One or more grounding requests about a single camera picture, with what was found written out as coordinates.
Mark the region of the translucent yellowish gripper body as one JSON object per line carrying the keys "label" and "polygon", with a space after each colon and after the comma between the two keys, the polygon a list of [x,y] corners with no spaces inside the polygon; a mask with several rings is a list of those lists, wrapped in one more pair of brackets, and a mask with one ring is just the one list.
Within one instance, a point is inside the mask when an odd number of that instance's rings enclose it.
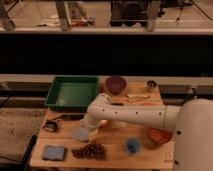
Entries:
{"label": "translucent yellowish gripper body", "polygon": [[81,125],[87,129],[88,139],[94,140],[98,134],[98,130],[99,130],[100,126],[99,125],[93,126],[93,125],[87,123],[86,121],[82,121]]}

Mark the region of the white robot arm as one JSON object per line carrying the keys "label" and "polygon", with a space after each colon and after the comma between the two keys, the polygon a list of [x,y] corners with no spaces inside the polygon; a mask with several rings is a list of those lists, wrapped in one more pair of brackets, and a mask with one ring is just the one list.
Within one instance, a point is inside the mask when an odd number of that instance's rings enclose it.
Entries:
{"label": "white robot arm", "polygon": [[174,171],[213,171],[213,100],[194,99],[182,106],[117,106],[105,93],[88,106],[83,125],[96,130],[115,120],[173,132]]}

